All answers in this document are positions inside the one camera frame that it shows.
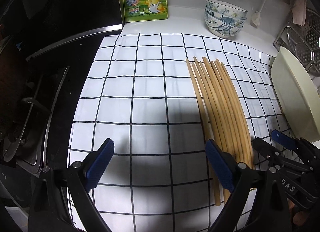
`cartoon chicken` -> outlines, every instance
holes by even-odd
[[[164,7],[159,0],[148,0],[145,3],[148,4],[150,13],[156,14],[164,11]]]

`blue gripper pad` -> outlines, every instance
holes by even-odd
[[[205,144],[205,153],[223,188],[233,192],[233,174],[211,140]]]
[[[108,166],[113,156],[114,151],[115,146],[111,139],[106,139],[106,141],[102,144],[98,151],[96,151],[99,152],[99,154],[95,157],[94,161],[85,174],[85,190],[87,192],[97,187],[106,167]]]
[[[273,141],[279,143],[280,145],[283,145],[289,150],[297,149],[294,139],[288,137],[287,135],[279,132],[276,129],[271,132],[271,138]]]

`towel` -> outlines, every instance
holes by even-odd
[[[306,3],[307,0],[296,0],[292,8],[293,23],[304,26],[306,22]]]

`white plate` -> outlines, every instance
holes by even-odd
[[[320,140],[320,98],[298,59],[281,47],[271,68],[271,78],[292,131],[297,138]]]

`stacked bowls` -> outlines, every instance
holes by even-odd
[[[204,21],[211,33],[222,38],[229,38],[241,31],[247,19],[246,10],[222,1],[206,1]]]

